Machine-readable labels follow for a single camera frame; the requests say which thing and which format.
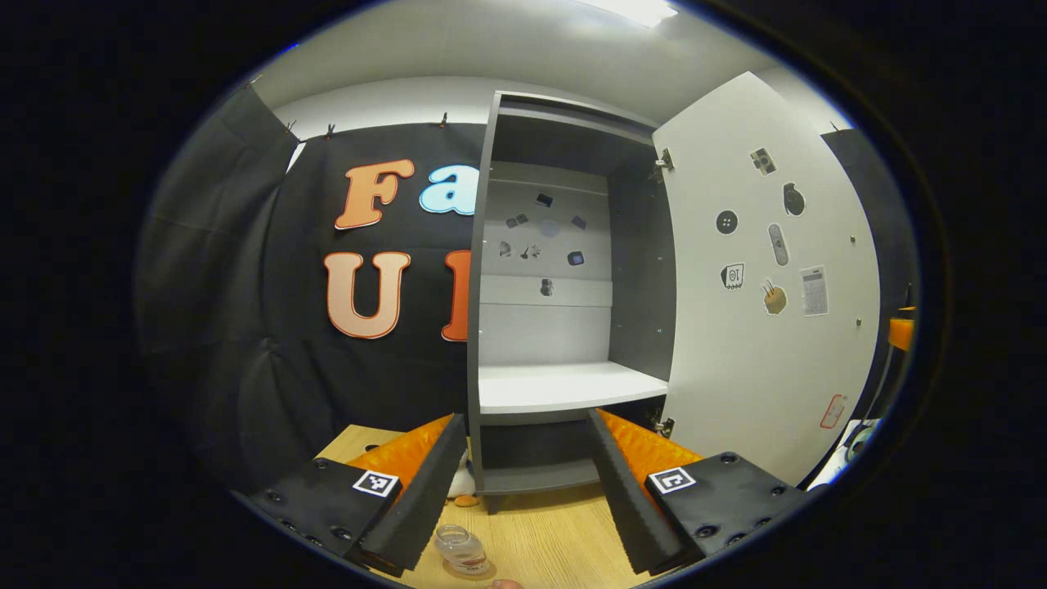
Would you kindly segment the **clear bottle with red label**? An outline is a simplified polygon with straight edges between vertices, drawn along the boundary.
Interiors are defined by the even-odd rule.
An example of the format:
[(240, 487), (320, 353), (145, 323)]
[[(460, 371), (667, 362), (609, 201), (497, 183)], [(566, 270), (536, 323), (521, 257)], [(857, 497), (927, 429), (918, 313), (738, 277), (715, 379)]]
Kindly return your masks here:
[(459, 525), (438, 526), (435, 529), (435, 548), (450, 569), (464, 577), (482, 577), (493, 571), (478, 537)]

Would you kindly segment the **small white orange toy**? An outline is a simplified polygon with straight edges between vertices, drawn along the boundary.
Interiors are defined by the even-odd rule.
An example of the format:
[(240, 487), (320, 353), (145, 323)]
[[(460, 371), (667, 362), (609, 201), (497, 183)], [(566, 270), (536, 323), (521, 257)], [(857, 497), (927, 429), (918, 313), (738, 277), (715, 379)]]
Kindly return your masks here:
[(459, 466), (456, 466), (456, 473), (453, 475), (447, 492), (447, 499), (454, 506), (463, 508), (478, 505), (474, 463), (469, 459), (468, 452), (464, 452), (463, 456), (461, 456)]

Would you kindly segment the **white cabinet shelf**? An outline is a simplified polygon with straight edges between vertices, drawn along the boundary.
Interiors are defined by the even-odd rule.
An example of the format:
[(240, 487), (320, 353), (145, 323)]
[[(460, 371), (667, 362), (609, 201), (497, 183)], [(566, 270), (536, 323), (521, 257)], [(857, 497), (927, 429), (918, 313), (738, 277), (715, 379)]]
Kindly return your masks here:
[(667, 393), (667, 381), (616, 362), (478, 367), (485, 415), (569, 411)]

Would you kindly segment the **white cabinet door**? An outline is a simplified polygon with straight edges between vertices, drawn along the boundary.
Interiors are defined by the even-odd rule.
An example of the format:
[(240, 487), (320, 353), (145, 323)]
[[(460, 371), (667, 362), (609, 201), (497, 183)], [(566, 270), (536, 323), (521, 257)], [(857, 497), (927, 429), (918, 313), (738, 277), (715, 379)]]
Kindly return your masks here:
[(861, 199), (809, 119), (752, 72), (652, 135), (676, 247), (672, 439), (798, 485), (841, 435), (879, 332)]

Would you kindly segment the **white surface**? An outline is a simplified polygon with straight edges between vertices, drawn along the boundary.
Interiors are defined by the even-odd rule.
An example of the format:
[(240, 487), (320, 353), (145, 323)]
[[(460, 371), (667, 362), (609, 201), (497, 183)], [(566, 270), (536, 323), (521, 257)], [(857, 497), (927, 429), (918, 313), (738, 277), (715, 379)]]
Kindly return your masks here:
[(846, 426), (844, 432), (843, 432), (843, 436), (842, 436), (841, 440), (838, 441), (838, 444), (836, 445), (834, 450), (830, 452), (827, 461), (825, 462), (825, 465), (823, 465), (822, 469), (819, 470), (819, 473), (816, 474), (816, 477), (811, 481), (811, 484), (809, 484), (807, 486), (807, 491), (814, 491), (815, 488), (819, 488), (819, 486), (824, 485), (824, 484), (833, 483), (833, 481), (836, 480), (836, 478), (838, 476), (840, 476), (840, 474), (842, 472), (844, 472), (844, 470), (847, 470), (850, 465), (852, 465), (853, 462), (856, 462), (856, 459), (857, 459), (859, 455), (861, 454), (861, 452), (856, 456), (856, 458), (854, 458), (853, 462), (850, 462), (849, 465), (845, 462), (844, 454), (845, 454), (846, 450), (845, 450), (845, 447), (843, 447), (843, 443), (846, 440), (846, 438), (848, 437), (848, 435), (854, 430), (854, 428), (856, 428), (857, 424), (876, 424), (876, 429), (877, 429), (878, 425), (879, 425), (879, 420), (852, 420), (852, 421), (850, 421), (849, 424)]

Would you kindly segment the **black backdrop cloth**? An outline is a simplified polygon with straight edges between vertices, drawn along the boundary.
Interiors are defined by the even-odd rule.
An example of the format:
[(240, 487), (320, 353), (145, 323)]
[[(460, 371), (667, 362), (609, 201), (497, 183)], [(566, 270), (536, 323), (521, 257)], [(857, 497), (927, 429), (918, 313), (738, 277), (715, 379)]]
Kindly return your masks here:
[[(245, 91), (173, 162), (136, 260), (136, 320), (160, 397), (220, 479), (257, 491), (349, 425), (408, 431), (456, 413), (469, 428), (469, 277), (494, 94), (478, 123), (298, 142)], [(919, 257), (868, 139), (820, 134), (861, 199), (879, 270), (874, 362), (837, 443), (893, 395), (887, 322), (919, 297)]]

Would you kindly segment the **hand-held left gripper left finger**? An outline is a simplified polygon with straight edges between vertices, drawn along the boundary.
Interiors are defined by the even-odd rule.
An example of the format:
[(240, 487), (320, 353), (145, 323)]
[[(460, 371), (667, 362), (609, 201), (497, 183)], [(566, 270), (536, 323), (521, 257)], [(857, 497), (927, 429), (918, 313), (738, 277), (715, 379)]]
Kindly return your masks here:
[(314, 458), (245, 502), (330, 556), (400, 577), (429, 545), (466, 453), (466, 420), (449, 414), (348, 462)]

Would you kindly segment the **grey cabinet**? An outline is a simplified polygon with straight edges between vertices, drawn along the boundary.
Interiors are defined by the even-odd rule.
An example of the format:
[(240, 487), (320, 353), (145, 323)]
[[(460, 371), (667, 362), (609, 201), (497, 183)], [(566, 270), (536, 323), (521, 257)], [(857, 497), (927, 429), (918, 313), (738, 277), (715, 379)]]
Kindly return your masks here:
[[(669, 380), (676, 255), (668, 197), (650, 179), (654, 123), (609, 107), (495, 92), (478, 165), (468, 317), (476, 492), (511, 496), (598, 480), (586, 412), (485, 415), (480, 366), (616, 362)], [(665, 395), (605, 405), (643, 426)]]

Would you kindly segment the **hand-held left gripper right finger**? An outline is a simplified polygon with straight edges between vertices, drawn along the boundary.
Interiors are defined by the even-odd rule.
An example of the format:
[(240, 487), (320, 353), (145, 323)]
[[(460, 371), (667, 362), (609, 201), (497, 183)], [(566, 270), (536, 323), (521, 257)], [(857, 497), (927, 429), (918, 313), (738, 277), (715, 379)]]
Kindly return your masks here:
[(805, 496), (737, 452), (699, 457), (599, 407), (587, 420), (592, 461), (634, 573), (668, 573), (728, 551)]

